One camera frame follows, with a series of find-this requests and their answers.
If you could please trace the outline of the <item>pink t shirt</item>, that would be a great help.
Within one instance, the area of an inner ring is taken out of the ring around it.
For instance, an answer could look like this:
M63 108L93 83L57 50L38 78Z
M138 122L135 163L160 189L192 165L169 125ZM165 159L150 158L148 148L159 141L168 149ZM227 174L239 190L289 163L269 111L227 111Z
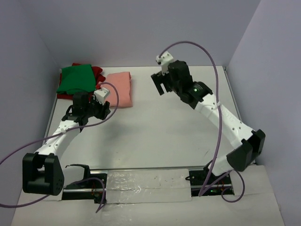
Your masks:
M132 81L130 72L111 73L106 76L105 82L115 86L119 95L118 108L129 108L133 106L132 101ZM114 108L117 105L117 96L114 89L107 84L102 87L110 91L110 95L106 99L110 103L110 107Z

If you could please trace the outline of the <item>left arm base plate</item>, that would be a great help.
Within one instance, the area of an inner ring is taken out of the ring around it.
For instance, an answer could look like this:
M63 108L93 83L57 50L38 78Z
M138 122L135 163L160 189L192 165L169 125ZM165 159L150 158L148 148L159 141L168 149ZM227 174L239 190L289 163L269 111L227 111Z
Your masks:
M98 178L106 189L108 171L93 170L89 178ZM93 200L94 203L100 204L103 196L103 187L98 180L88 180L78 184L70 184L63 189L62 200Z

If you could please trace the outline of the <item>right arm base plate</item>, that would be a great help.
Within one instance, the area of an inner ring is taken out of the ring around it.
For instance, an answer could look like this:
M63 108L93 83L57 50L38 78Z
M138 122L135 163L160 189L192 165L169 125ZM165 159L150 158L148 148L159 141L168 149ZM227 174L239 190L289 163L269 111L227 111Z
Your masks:
M196 197L205 181L207 173L205 170L189 170L189 175L185 178L185 180L190 182L191 196ZM224 194L233 195L232 182L229 176L226 176L220 179L218 182L215 182L212 186L210 186L217 177L214 175L210 176L207 185L205 188L209 188L205 191L203 196L215 196L221 195L222 192Z

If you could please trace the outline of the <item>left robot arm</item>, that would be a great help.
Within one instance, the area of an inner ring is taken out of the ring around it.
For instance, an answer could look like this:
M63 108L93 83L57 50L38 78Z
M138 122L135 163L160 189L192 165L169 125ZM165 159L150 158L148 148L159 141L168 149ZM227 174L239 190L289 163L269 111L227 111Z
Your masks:
M86 127L89 118L105 121L110 113L106 98L110 91L101 88L89 95L76 93L53 135L34 153L22 160L23 191L30 194L57 196L64 187L76 182L88 187L92 182L90 168L84 164L71 164L62 168L60 159L72 140Z

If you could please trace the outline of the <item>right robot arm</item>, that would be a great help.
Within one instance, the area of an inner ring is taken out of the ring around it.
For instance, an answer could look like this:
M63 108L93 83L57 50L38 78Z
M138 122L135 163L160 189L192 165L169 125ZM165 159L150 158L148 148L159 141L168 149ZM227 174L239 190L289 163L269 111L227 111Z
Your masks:
M221 174L236 170L243 172L262 152L265 133L245 125L225 106L203 82L194 81L184 61L157 60L161 71L151 76L158 92L174 92L181 101L204 115L228 139L233 151L217 157L204 173L205 181L215 184Z

